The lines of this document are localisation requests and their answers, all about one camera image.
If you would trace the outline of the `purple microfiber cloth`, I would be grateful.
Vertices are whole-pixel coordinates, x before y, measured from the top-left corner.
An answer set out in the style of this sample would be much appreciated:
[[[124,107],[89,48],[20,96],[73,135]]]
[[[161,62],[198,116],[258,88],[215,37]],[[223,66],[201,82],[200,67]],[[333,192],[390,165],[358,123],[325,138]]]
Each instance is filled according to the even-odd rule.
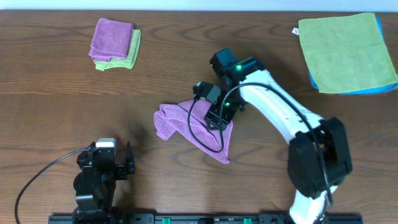
[[[197,148],[223,164],[229,164],[229,143],[233,123],[229,123],[220,138],[219,131],[210,131],[206,127],[205,115],[211,103],[199,100],[183,101],[179,104],[161,104],[154,113],[156,134],[163,140],[170,139],[178,132]]]

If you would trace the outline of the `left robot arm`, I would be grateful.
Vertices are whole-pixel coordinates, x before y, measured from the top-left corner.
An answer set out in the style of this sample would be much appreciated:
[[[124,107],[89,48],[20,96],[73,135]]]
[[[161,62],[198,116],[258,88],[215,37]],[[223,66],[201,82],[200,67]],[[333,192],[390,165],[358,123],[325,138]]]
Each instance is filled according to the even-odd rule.
[[[114,191],[118,180],[134,174],[136,166],[131,144],[125,149],[125,161],[116,162],[116,140],[102,138],[91,143],[77,157],[81,172],[75,177],[73,187],[78,207],[72,213],[77,224],[128,223],[128,216],[113,207]]]

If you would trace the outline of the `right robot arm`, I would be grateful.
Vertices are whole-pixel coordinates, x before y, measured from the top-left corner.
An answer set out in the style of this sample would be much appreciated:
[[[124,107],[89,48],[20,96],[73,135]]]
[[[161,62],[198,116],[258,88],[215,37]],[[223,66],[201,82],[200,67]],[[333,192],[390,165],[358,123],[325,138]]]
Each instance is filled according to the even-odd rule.
[[[211,102],[205,122],[224,131],[237,110],[253,105],[288,144],[288,175],[296,193],[289,215],[294,223],[330,223],[333,192],[353,170],[346,130],[336,117],[323,119],[283,90],[254,57],[237,60],[229,49],[210,59],[220,86],[205,84]]]

